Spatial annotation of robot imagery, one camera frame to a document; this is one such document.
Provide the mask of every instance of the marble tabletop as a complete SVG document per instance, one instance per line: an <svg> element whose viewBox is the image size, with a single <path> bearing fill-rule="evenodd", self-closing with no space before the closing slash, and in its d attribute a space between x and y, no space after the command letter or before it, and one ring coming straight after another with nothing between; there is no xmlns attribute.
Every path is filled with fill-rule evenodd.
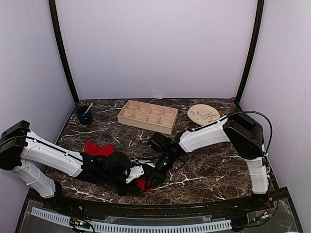
<svg viewBox="0 0 311 233"><path fill-rule="evenodd" d="M128 100L83 100L78 104L90 105L93 122L83 126L73 112L60 137L58 145L73 151L83 151L86 142L100 146L113 144L115 150L130 159L153 157L155 151L147 146L154 132L118 123L117 115ZM195 104L208 104L220 115L234 107L231 100L165 99L137 100L178 109L172 137L187 128L196 128L187 117L188 109ZM186 204L227 200L251 195L251 181L246 162L241 159L231 143L220 143L186 154L186 165L170 172L166 182L150 193L119 197L115 188L106 184L91 184L74 179L48 167L46 175L61 183L64 195L84 200L126 204Z"/></svg>

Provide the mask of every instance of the round plate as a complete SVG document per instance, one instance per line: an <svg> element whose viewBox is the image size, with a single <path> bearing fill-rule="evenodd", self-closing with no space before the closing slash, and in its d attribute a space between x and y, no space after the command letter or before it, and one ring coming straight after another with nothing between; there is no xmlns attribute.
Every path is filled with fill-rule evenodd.
<svg viewBox="0 0 311 233"><path fill-rule="evenodd" d="M187 115L190 120L201 126L208 125L220 118L219 112L206 104L196 104L192 106L188 110Z"/></svg>

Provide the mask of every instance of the wooden stick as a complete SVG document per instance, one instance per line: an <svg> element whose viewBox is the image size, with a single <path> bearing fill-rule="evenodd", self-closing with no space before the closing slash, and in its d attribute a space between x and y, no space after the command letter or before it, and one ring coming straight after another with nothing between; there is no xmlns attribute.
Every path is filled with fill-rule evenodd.
<svg viewBox="0 0 311 233"><path fill-rule="evenodd" d="M87 110L86 110L86 112L84 113L84 114L86 114L89 110L90 110L90 108L93 106L93 103L91 103L90 105L89 105L89 107L87 108Z"/></svg>

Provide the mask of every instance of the red object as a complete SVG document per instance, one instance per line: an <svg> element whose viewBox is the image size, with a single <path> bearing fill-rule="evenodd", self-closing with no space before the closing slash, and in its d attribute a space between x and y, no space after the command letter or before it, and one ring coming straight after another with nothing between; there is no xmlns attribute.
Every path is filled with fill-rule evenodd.
<svg viewBox="0 0 311 233"><path fill-rule="evenodd" d="M140 188L141 191L145 191L146 178L143 177L143 178L138 178L136 180L137 180L138 188Z"/></svg>
<svg viewBox="0 0 311 233"><path fill-rule="evenodd" d="M96 143L92 143L91 140L87 141L83 151L83 153L89 154L90 156L105 156L105 157L108 157L113 152L114 149L112 144L100 147Z"/></svg>

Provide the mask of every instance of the robotic arm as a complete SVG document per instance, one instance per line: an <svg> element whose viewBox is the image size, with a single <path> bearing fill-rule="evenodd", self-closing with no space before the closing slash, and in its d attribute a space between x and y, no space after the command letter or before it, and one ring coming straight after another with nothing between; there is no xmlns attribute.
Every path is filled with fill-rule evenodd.
<svg viewBox="0 0 311 233"><path fill-rule="evenodd" d="M42 197L61 195L59 183L45 176L33 163L48 165L76 179L114 185L119 195L137 194L164 182L166 173L180 156L198 148L221 142L232 142L246 161L254 194L268 191L268 177L264 157L261 125L245 113L225 116L210 125L179 133L174 139L155 133L148 145L162 156L151 161L132 163L123 154L92 157L85 153L66 150L52 144L29 130L29 123L21 121L6 130L0 138L0 168L21 177ZM138 187L138 178L144 178L144 188Z"/></svg>

